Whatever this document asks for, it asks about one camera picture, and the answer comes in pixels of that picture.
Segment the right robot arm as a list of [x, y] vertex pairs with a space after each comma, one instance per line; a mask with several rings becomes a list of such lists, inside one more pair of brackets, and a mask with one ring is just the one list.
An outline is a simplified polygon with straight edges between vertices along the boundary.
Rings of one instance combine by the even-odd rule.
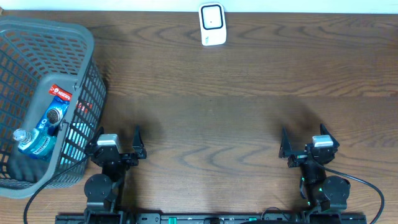
[[339, 146], [338, 141], [321, 124], [320, 134], [313, 136], [311, 143], [306, 144], [303, 150], [296, 151], [286, 129], [282, 129], [279, 157], [287, 159], [289, 168], [300, 168], [300, 194], [310, 207], [302, 213], [306, 223], [319, 222], [326, 215], [333, 216], [339, 223], [341, 212], [347, 209], [350, 182], [336, 175], [327, 176], [324, 167], [335, 158]]

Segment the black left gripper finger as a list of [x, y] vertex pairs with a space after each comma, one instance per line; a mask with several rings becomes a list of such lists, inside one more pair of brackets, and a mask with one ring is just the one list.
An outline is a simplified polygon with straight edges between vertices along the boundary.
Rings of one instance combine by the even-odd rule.
[[97, 141], [102, 134], [104, 134], [104, 127], [98, 128], [98, 130], [95, 132], [94, 136], [90, 140], [90, 145], [91, 146], [97, 145]]
[[134, 149], [135, 153], [143, 153], [144, 152], [144, 143], [142, 142], [141, 139], [141, 134], [140, 134], [140, 127], [139, 125], [136, 125], [135, 130], [134, 130], [134, 137], [132, 141], [132, 148]]

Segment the red Nescafe coffee stick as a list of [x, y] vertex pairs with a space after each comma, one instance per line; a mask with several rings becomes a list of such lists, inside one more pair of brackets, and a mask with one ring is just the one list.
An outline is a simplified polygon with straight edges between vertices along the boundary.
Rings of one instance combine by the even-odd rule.
[[60, 88], [58, 85], [53, 84], [50, 87], [49, 93], [51, 95], [57, 96], [60, 99], [64, 100], [64, 101], [71, 101], [72, 99], [72, 94], [65, 91], [64, 89]]

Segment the blue mouthwash bottle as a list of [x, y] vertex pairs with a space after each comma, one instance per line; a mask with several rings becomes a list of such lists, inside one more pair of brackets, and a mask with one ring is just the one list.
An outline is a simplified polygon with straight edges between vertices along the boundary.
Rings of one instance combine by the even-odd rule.
[[17, 129], [13, 139], [18, 142], [19, 152], [33, 159], [50, 160], [57, 138], [47, 133], [47, 130], [33, 128], [31, 131]]

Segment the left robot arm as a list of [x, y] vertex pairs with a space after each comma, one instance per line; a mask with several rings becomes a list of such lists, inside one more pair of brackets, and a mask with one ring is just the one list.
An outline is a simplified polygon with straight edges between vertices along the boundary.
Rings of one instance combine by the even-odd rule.
[[87, 197], [84, 223], [135, 223], [132, 212], [121, 208], [124, 181], [127, 171], [147, 158], [147, 151], [135, 127], [133, 151], [121, 153], [117, 134], [106, 134], [99, 128], [85, 146], [85, 154], [101, 168], [100, 174], [92, 175], [85, 183]]

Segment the blue Oreo cookie pack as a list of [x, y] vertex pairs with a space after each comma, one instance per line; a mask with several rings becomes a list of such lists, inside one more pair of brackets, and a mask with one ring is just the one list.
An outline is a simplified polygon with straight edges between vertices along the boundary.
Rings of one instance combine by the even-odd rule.
[[66, 115], [69, 104], [69, 101], [55, 96], [35, 128], [39, 131], [46, 131], [48, 135], [53, 136], [61, 120]]

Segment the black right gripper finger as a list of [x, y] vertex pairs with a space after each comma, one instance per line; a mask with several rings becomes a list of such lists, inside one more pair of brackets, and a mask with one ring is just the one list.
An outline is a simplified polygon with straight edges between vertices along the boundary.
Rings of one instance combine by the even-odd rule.
[[282, 139], [280, 144], [280, 153], [291, 153], [292, 146], [290, 145], [290, 141], [288, 139], [287, 131], [285, 128], [282, 128]]
[[337, 144], [338, 141], [333, 137], [333, 135], [327, 130], [326, 126], [324, 124], [320, 124], [320, 134], [321, 135], [328, 135], [331, 140], [333, 141], [334, 144]]

